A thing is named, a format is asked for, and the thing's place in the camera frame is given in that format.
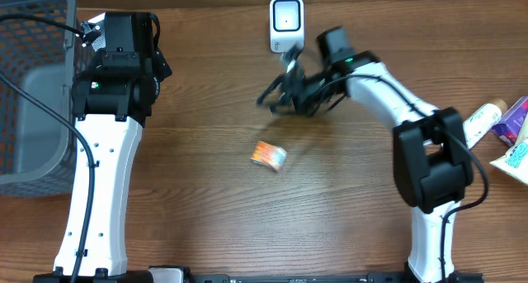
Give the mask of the small orange box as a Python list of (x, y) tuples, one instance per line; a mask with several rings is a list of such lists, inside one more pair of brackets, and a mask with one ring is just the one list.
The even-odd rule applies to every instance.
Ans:
[(285, 164), (287, 152), (278, 146), (259, 141), (252, 152), (251, 160), (274, 171), (280, 171)]

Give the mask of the white floral tube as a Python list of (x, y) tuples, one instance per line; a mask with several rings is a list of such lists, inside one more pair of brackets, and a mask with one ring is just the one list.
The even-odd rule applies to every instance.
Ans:
[(506, 111), (506, 102), (499, 98), (494, 98), (478, 108), (463, 123), (467, 147), (474, 147), (500, 121)]

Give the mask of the red purple snack packet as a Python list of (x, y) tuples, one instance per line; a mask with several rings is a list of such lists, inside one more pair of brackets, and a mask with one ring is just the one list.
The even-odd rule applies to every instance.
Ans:
[(521, 132), (527, 115), (527, 96), (521, 97), (492, 127), (492, 132), (508, 147), (512, 147)]

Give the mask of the gold wet wipes pack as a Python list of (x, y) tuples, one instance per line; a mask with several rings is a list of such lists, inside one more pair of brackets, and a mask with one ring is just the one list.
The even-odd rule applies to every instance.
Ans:
[(502, 157), (490, 162), (492, 166), (527, 185), (527, 140), (509, 149)]

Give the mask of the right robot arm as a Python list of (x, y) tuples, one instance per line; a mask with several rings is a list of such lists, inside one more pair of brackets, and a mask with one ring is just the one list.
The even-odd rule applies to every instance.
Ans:
[(259, 96), (257, 104), (274, 114), (313, 117), (333, 97), (349, 98), (390, 131), (394, 183), (412, 209), (412, 248), (408, 280), (452, 282), (453, 220), (465, 189), (474, 179), (459, 112), (423, 101), (391, 75), (370, 51), (356, 52), (346, 30), (321, 33), (317, 46), (323, 70), (307, 76), (294, 45), (281, 56), (285, 72)]

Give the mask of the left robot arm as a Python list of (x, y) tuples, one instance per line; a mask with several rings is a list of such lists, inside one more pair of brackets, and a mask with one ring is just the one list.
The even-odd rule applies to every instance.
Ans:
[(52, 272), (35, 282), (180, 282), (167, 266), (130, 271), (125, 216), (131, 168), (147, 117), (172, 70), (151, 12), (106, 12), (86, 24), (97, 43), (73, 81), (77, 162), (68, 223)]

